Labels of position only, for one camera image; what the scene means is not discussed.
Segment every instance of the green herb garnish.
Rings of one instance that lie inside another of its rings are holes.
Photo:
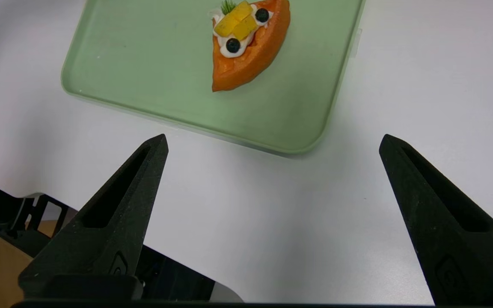
[[[233,11],[236,4],[232,0],[224,0],[222,2],[222,12],[223,15],[227,15],[229,12]]]

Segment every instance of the mango cube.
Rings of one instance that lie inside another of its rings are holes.
[[[227,16],[231,16],[237,21],[243,21],[243,19],[247,18],[251,12],[252,6],[250,6],[248,2],[243,1],[239,3],[238,6],[235,6],[235,8],[227,14]]]
[[[233,16],[229,16],[229,14],[224,16],[214,28],[214,32],[218,33],[221,37],[228,37],[233,32],[235,26],[239,24],[239,21],[233,18]]]
[[[257,27],[258,25],[256,25],[256,20],[254,20],[252,16],[248,16],[237,26],[235,26],[233,29],[233,34],[239,41],[242,41],[243,39],[246,39],[246,37]]]

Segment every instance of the green tray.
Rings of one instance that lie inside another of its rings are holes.
[[[249,84],[213,93],[207,13],[220,2],[88,0],[63,88],[277,152],[310,150],[327,126],[364,0],[290,0],[274,62]]]

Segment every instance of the orange fruit slice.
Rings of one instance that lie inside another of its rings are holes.
[[[233,90],[252,81],[270,66],[284,42],[290,25],[288,0],[264,0],[253,4],[273,12],[273,16],[267,29],[260,27],[244,54],[237,58],[224,57],[220,53],[217,38],[213,36],[213,92]]]

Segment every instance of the white table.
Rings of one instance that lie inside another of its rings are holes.
[[[83,4],[0,1],[8,193],[79,209],[164,133],[145,244],[255,302],[432,303],[378,156],[385,133],[493,217],[493,0],[368,0],[327,135],[298,157],[66,95],[60,69]]]

